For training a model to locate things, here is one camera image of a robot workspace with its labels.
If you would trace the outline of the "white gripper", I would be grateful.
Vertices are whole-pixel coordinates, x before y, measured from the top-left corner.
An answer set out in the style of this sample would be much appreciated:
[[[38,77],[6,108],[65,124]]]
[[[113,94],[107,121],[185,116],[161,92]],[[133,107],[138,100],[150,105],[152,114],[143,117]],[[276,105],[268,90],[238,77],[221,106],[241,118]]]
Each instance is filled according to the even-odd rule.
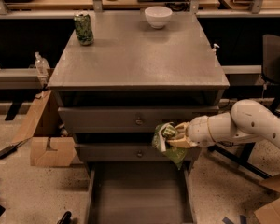
[[[168,140],[167,143],[173,147],[208,147],[213,144],[213,139],[209,132],[207,116],[197,117],[193,119],[190,123],[179,123],[175,126],[175,129],[178,133],[187,133],[188,137],[183,137],[176,140]]]

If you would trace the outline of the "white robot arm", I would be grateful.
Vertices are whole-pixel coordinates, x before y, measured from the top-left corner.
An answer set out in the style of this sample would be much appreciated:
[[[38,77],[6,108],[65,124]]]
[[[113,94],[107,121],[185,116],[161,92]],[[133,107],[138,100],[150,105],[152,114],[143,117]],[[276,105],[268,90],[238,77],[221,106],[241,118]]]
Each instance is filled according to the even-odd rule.
[[[241,144],[265,139],[280,149],[280,118],[254,100],[238,101],[230,112],[200,116],[175,128],[177,135],[167,140],[174,147],[210,147],[218,142]]]

